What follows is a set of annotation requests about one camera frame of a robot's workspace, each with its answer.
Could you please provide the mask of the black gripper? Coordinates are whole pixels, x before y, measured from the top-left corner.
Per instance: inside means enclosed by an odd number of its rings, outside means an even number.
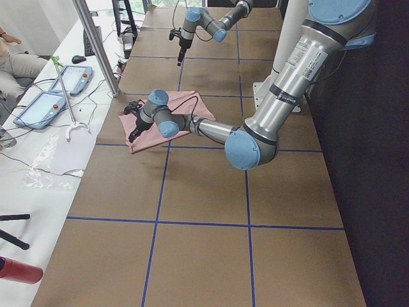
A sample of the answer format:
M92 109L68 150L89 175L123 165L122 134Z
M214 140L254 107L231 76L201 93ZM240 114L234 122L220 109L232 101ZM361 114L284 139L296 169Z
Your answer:
M152 126L152 117L145 113L144 110L138 110L135 113L135 129L129 134L128 141L133 143L144 131L149 130Z
M178 55L178 59L177 59L177 66L180 67L184 58L185 58L185 53L186 50L191 48L192 46L192 37L189 38L184 38L183 36L180 37L180 41L179 41L179 46L180 46L180 52Z

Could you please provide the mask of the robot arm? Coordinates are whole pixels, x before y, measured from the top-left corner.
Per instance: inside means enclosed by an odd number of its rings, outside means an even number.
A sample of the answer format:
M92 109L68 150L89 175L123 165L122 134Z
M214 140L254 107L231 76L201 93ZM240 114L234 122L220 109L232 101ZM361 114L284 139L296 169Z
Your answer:
M254 1L237 1L235 7L219 20L215 20L204 7L188 7L181 28L170 30L169 39L179 38L180 51L177 65L180 67L185 54L192 46L196 29L202 27L216 42L221 42L227 32L240 20L247 18L253 9Z
M156 126L164 138L182 131L193 132L224 145L227 160L237 169L248 170L270 162L279 149L279 130L302 101L327 58L334 52L371 45L376 23L376 1L309 1L300 24L298 40L284 66L258 85L255 113L239 126L178 114L169 109L168 94L153 90L145 103L132 113L135 141Z

